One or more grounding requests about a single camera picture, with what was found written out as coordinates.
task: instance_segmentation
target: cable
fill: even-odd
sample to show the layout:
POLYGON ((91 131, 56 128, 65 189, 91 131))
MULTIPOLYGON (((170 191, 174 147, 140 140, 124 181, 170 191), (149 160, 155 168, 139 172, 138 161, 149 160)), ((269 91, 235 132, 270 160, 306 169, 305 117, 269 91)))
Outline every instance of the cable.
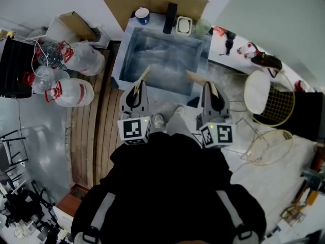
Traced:
POLYGON ((35 76, 37 76, 37 77, 48 76, 49 74, 37 75, 37 74, 35 73, 35 71, 34 71, 34 68, 33 68, 33 60, 34 60, 34 56, 35 56, 36 44, 39 45, 40 50, 42 51, 42 53, 43 53, 44 56, 45 56, 45 59, 46 59, 46 67, 49 66, 49 60, 48 60, 48 58, 47 58, 45 52, 43 51, 43 49, 42 49, 42 47, 41 47, 41 45, 40 45, 40 43, 39 43, 39 38, 40 38, 40 37, 38 37, 37 40, 34 40, 34 39, 31 39, 31 38, 22 37, 22 36, 19 36, 19 35, 15 35, 15 36, 18 36, 18 37, 20 37, 20 38, 23 38, 24 40, 31 40, 31 41, 34 41, 34 42, 35 42, 35 45, 34 45, 34 53, 33 53, 33 56, 32 56, 32 58, 31 58, 31 62, 30 62, 31 69, 32 69, 32 71, 34 72, 35 76))
MULTIPOLYGON (((21 131, 21 119, 20 119, 20 101, 18 99, 15 99, 18 101, 18 117, 19 117, 19 130, 20 130, 20 136, 22 136, 22 131, 21 131)), ((27 151, 26 151, 26 147, 25 147, 25 144, 24 144, 24 140, 22 139, 21 140, 23 146, 24 146, 24 150, 25 150, 25 155, 26 155, 26 158, 28 159, 28 156, 27 156, 27 151)))

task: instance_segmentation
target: white table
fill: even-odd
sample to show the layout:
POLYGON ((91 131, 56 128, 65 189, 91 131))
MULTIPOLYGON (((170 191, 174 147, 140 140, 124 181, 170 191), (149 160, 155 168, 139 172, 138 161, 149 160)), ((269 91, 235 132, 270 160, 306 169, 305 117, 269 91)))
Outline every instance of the white table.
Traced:
MULTIPOLYGON (((217 31, 213 32, 211 47, 210 47, 210 52, 209 52, 209 60, 229 66, 231 68, 234 68, 234 69, 244 72, 246 74, 251 74, 253 71, 260 68, 259 65, 252 63, 250 61, 250 59, 245 59, 242 54, 237 53, 237 49, 239 47, 241 47, 249 42, 248 40, 246 40, 245 38, 243 38, 239 35, 236 35, 236 37, 234 39, 234 45, 230 51, 230 54, 219 56, 219 54, 225 53, 226 40, 227 40, 226 35, 223 35, 222 37, 220 37, 220 35, 218 34, 217 31)), ((270 53, 266 52, 260 46, 258 46, 258 45, 256 45, 256 46, 258 47, 259 51, 264 51, 265 53, 270 54, 270 53)), ((284 62, 282 62, 282 69, 284 70, 284 74, 287 76, 287 78, 291 82, 292 86, 294 86, 294 84, 297 80, 303 80, 304 82, 306 82, 303 78, 301 78, 293 69, 291 69, 284 62)))

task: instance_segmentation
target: person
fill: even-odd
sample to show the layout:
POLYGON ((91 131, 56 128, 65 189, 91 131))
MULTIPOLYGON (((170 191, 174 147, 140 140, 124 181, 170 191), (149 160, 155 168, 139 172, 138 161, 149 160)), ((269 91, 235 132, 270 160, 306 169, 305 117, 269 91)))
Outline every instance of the person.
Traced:
POLYGON ((178 107, 163 133, 164 118, 157 115, 148 143, 123 144, 113 152, 114 167, 74 216, 72 239, 84 232, 86 239, 97 234, 101 243, 224 244, 236 243, 245 228, 263 240, 263 209, 244 187, 230 183, 220 149, 202 149, 183 116, 184 107, 178 107), (99 226, 97 233, 90 225, 99 226))

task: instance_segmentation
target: leg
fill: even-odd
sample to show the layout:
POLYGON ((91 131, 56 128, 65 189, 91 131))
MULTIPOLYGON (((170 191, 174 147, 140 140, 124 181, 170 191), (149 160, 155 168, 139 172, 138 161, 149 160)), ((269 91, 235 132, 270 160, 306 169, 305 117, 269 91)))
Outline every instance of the leg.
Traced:
POLYGON ((192 133, 188 129, 188 127, 183 119, 184 112, 185 112, 185 110, 184 110, 184 107, 182 107, 182 106, 180 106, 176 109, 174 115, 172 116, 172 118, 169 120, 169 122, 167 124, 167 134, 170 136, 172 136, 174 134, 181 134, 181 135, 188 136, 188 137, 196 140, 194 138, 194 135, 192 135, 192 133))

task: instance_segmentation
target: wire basket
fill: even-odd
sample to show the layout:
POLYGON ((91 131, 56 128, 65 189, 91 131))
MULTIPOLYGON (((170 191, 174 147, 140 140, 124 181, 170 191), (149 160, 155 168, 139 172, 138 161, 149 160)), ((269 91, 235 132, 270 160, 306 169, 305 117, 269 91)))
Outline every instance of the wire basket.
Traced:
POLYGON ((279 126, 290 118, 295 100, 294 87, 283 72, 279 72, 276 78, 271 79, 270 92, 263 113, 254 115, 253 119, 269 127, 279 126))
POLYGON ((258 136, 241 159, 266 166, 284 158, 293 146, 293 136, 287 130, 272 130, 258 136))

